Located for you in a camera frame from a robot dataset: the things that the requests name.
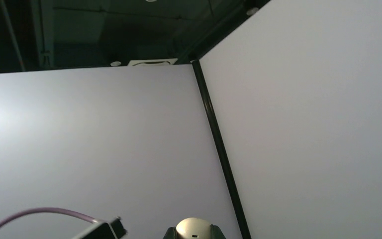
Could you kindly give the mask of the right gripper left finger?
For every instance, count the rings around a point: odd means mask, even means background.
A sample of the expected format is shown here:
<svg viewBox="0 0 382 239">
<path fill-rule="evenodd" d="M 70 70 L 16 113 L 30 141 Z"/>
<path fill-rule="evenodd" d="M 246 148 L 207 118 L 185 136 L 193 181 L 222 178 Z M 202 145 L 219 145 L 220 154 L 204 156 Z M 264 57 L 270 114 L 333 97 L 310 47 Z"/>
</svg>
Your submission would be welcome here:
<svg viewBox="0 0 382 239">
<path fill-rule="evenodd" d="M 166 230 L 165 235 L 163 236 L 163 239 L 178 239 L 177 230 L 175 227 L 169 227 Z"/>
</svg>

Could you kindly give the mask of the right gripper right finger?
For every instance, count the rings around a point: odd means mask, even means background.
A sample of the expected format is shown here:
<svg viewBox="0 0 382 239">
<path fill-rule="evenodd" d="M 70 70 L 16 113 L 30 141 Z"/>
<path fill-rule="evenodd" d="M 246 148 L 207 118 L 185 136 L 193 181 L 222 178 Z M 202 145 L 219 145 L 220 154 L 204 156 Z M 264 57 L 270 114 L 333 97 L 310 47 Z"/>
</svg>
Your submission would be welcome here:
<svg viewBox="0 0 382 239">
<path fill-rule="evenodd" d="M 210 239 L 226 239 L 225 235 L 217 225 L 210 225 Z"/>
</svg>

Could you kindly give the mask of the pink earbud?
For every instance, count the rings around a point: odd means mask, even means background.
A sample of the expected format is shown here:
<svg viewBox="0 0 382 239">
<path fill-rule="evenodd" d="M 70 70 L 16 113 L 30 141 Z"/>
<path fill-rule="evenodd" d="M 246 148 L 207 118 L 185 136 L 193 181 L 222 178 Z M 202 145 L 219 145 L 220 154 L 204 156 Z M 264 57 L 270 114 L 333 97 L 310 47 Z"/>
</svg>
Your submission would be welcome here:
<svg viewBox="0 0 382 239">
<path fill-rule="evenodd" d="M 200 218 L 186 218 L 176 225 L 180 239 L 210 239 L 211 223 Z"/>
</svg>

